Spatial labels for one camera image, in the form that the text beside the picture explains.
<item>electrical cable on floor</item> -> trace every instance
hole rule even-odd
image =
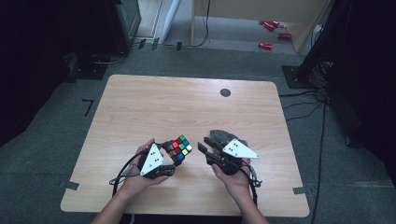
[[[117,59],[116,61],[113,61],[113,62],[97,62],[97,61],[93,61],[93,63],[98,63],[98,64],[112,64],[112,63],[119,63],[122,59],[124,59],[125,58],[125,55],[126,55],[126,53],[125,52],[122,52],[121,53],[122,54],[122,56],[119,58],[119,59]],[[98,57],[98,56],[102,56],[102,55],[99,55],[99,54],[93,54],[92,55],[92,57],[94,58],[94,57]]]
[[[209,28],[208,28],[208,26],[207,26],[207,21],[208,21],[208,19],[209,19],[209,9],[210,9],[210,0],[207,2],[206,22],[204,22],[206,34],[205,34],[204,40],[203,40],[199,45],[193,46],[194,48],[201,47],[201,46],[206,42],[206,40],[209,38]]]
[[[315,200],[314,211],[312,212],[311,224],[315,223],[315,218],[317,215],[318,201],[320,194],[320,183],[321,183],[321,164],[322,164],[322,152],[323,152],[323,138],[324,138],[324,126],[326,123],[326,102],[323,106],[323,119],[322,119],[322,129],[320,135],[320,146],[319,146],[319,161],[318,161],[318,187],[317,187],[317,199]]]
[[[302,103],[296,103],[296,104],[292,104],[292,105],[287,105],[287,106],[282,106],[282,109],[287,109],[287,108],[291,108],[292,106],[295,105],[315,105],[318,102],[302,102]]]
[[[286,119],[286,121],[290,121],[293,119],[303,119],[303,118],[309,118],[314,112],[315,110],[317,110],[321,105],[323,105],[323,103],[318,103],[318,105],[311,111],[311,113],[309,113],[308,115],[304,115],[304,116],[300,116],[300,117],[295,117],[295,118],[291,118],[291,119]]]
[[[319,144],[319,155],[318,155],[318,186],[317,186],[317,193],[316,193],[316,200],[315,200],[315,205],[314,205],[314,210],[312,212],[312,218],[311,218],[311,224],[315,223],[315,218],[317,215],[317,210],[318,210],[318,200],[319,200],[319,194],[320,194],[320,184],[321,184],[321,170],[322,170],[322,154],[323,154],[323,139],[324,139],[324,131],[325,131],[325,123],[326,123],[326,105],[328,104],[328,98],[327,95],[320,92],[322,89],[318,89],[315,91],[303,91],[300,93],[294,93],[294,94],[284,94],[284,95],[279,95],[279,97],[294,97],[294,96],[300,96],[300,95],[312,95],[308,93],[316,92],[319,93],[319,96],[324,97],[324,99],[319,99],[316,94],[315,97],[317,98],[317,101],[319,102],[319,105],[314,108],[314,110],[311,111],[311,113],[308,116],[301,116],[298,118],[293,118],[293,119],[300,119],[300,118],[307,118],[309,117],[318,107],[323,105],[323,114],[322,114],[322,127],[321,127],[321,135],[320,135],[320,144]]]

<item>wooden table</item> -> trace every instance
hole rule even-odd
[[[229,97],[220,94],[231,91]],[[197,142],[210,130],[223,130],[247,141],[261,155],[251,164],[262,180],[257,189],[260,210],[270,217],[309,214],[288,128],[276,85],[184,77],[111,76],[70,181],[61,207],[67,212],[99,212],[111,198],[120,168],[151,137],[161,143],[184,134],[194,147],[176,173],[150,187],[127,207],[129,213],[179,215],[240,215]]]

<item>black cable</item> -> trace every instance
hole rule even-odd
[[[282,106],[282,109],[287,109],[287,108],[290,108],[290,107],[295,106],[295,105],[314,105],[314,104],[317,104],[317,103],[318,102],[302,102],[302,103],[292,104],[292,105],[288,105],[288,106]]]
[[[251,188],[251,194],[253,196],[253,202],[257,206],[257,197],[258,196],[257,196],[256,188],[254,187],[253,181],[250,179],[250,176],[247,174],[246,171],[244,171],[242,168],[240,169],[240,171],[242,172],[242,174],[244,174],[247,177],[248,183]]]
[[[293,119],[309,118],[309,117],[315,112],[315,110],[317,110],[321,105],[323,105],[323,102],[320,102],[320,104],[318,104],[318,105],[311,111],[311,113],[309,113],[308,115],[304,115],[304,116],[300,116],[300,117],[295,117],[295,118],[291,118],[291,119],[286,119],[286,121],[290,121],[290,120],[293,120]]]
[[[324,97],[324,99],[319,99],[319,98],[318,98],[318,95],[314,94],[314,96],[315,96],[315,98],[317,99],[317,101],[327,104],[327,95],[321,93],[320,91],[318,91],[318,93],[319,93],[319,96]]]
[[[199,45],[193,46],[194,48],[201,47],[206,42],[206,40],[209,38],[209,28],[208,28],[208,25],[207,25],[207,21],[209,19],[209,9],[210,9],[210,0],[207,2],[206,22],[204,22],[205,29],[206,29],[206,34],[205,34],[205,37],[204,37],[203,41]]]
[[[303,91],[303,92],[299,92],[299,93],[292,93],[292,94],[282,94],[279,95],[279,97],[294,97],[294,96],[299,96],[299,95],[306,95],[307,93],[310,92],[317,92],[318,90],[314,90],[314,91]]]
[[[147,153],[148,151],[149,151],[149,148],[146,148],[146,149],[144,149],[144,150],[142,150],[142,151],[136,153],[130,160],[128,160],[128,161],[125,163],[125,165],[122,167],[122,169],[120,170],[120,172],[119,172],[119,174],[117,175],[117,177],[113,179],[113,180],[114,180],[113,196],[117,193],[117,190],[118,190],[118,187],[119,187],[119,183],[120,183],[120,177],[121,177],[123,171],[125,170],[125,168],[128,167],[129,164],[131,163],[131,161],[133,161],[134,159],[136,159],[136,157],[138,157],[138,156],[140,156],[140,155],[142,155],[142,154],[144,154],[144,153]]]
[[[97,64],[112,64],[112,63],[119,63],[122,59],[125,58],[126,52],[121,52],[121,54],[122,54],[122,56],[121,56],[119,59],[117,59],[116,61],[113,61],[113,62],[103,62],[103,63],[102,63],[102,62],[93,61],[93,63],[97,63]],[[100,55],[100,54],[93,54],[93,55],[92,55],[93,58],[98,57],[98,56],[102,56],[102,55]]]
[[[317,199],[315,200],[314,211],[312,212],[311,224],[315,223],[315,217],[317,215],[318,201],[320,194],[320,182],[321,182],[321,164],[322,164],[322,152],[323,152],[323,138],[324,138],[324,126],[326,123],[326,103],[323,106],[323,119],[322,119],[322,130],[320,136],[320,147],[319,147],[319,161],[318,161],[318,187],[317,187]]]

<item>white triangular marker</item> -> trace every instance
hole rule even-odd
[[[161,152],[158,149],[157,144],[154,143],[151,145],[151,149],[149,150],[148,156],[146,157],[145,164],[143,165],[140,174],[145,175],[162,164],[163,164],[163,155],[161,155]]]
[[[223,148],[223,152],[236,158],[258,159],[260,157],[259,154],[246,147],[244,144],[236,139],[234,139],[227,146],[225,146]]]

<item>wire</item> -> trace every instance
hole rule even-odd
[[[279,95],[279,97],[294,97],[294,96],[299,96],[299,95],[306,95],[307,93],[310,93],[310,92],[317,92],[318,90],[314,90],[314,91],[303,91],[303,92],[300,92],[300,93],[292,93],[292,94],[282,94],[282,95]]]
[[[249,183],[250,188],[251,188],[251,194],[253,195],[253,202],[254,202],[254,204],[256,204],[256,206],[257,206],[257,192],[256,192],[256,188],[255,188],[254,185],[253,185],[253,181],[250,179],[250,176],[247,174],[246,171],[244,171],[243,169],[240,169],[240,171],[241,171],[242,174],[244,174],[244,175],[247,177],[247,179],[248,179],[248,183]]]
[[[295,106],[295,105],[314,105],[314,104],[317,104],[317,103],[318,102],[302,102],[302,103],[292,104],[292,105],[288,105],[288,106],[282,106],[282,109],[287,109],[287,108],[290,108],[290,107]]]
[[[320,135],[320,146],[319,146],[319,161],[318,161],[318,188],[317,188],[317,199],[315,200],[314,211],[312,212],[311,224],[315,223],[315,218],[317,215],[318,201],[320,194],[320,183],[321,183],[321,164],[322,164],[322,152],[323,152],[323,138],[324,138],[324,126],[326,123],[326,103],[323,106],[323,119],[322,119],[322,129]]]
[[[205,34],[205,37],[204,37],[203,41],[199,45],[194,46],[195,48],[201,47],[206,42],[206,40],[209,37],[209,28],[208,28],[208,25],[207,25],[207,21],[209,19],[209,9],[210,9],[210,0],[207,2],[206,22],[204,22],[204,26],[205,26],[205,29],[206,29],[206,34]]]
[[[125,163],[125,165],[122,167],[122,169],[120,170],[120,172],[119,172],[119,174],[117,175],[117,177],[113,179],[113,180],[114,180],[113,196],[117,193],[117,189],[118,189],[118,186],[119,186],[119,183],[120,183],[120,177],[122,176],[122,173],[123,173],[123,171],[125,170],[125,168],[126,168],[127,166],[129,166],[129,164],[131,163],[131,161],[133,161],[134,159],[136,159],[136,157],[138,157],[138,156],[140,156],[140,155],[142,155],[142,154],[144,154],[144,153],[147,153],[148,151],[149,151],[149,148],[146,148],[146,149],[144,149],[144,150],[142,150],[142,151],[136,153],[130,160],[128,160],[128,161]]]
[[[320,104],[318,104],[318,105],[311,111],[311,113],[309,113],[308,115],[304,115],[304,116],[300,116],[300,117],[295,117],[295,118],[291,118],[291,119],[286,119],[286,121],[290,121],[290,120],[293,120],[293,119],[309,118],[309,117],[315,112],[315,110],[317,110],[318,107],[320,107],[321,105],[323,105],[323,102],[320,102]]]
[[[116,177],[116,178],[110,180],[110,181],[108,182],[108,184],[109,184],[109,185],[115,185],[115,184],[116,184],[116,181],[119,181],[119,183],[122,183],[122,182],[125,180],[125,178],[127,178],[127,177],[135,177],[135,176],[138,176],[138,175],[121,175],[121,176],[118,176],[118,177]]]
[[[94,63],[99,63],[99,64],[112,64],[112,63],[119,63],[123,58],[125,58],[126,52],[122,52],[122,57],[114,62],[108,62],[108,63],[101,63],[101,62],[94,62]]]

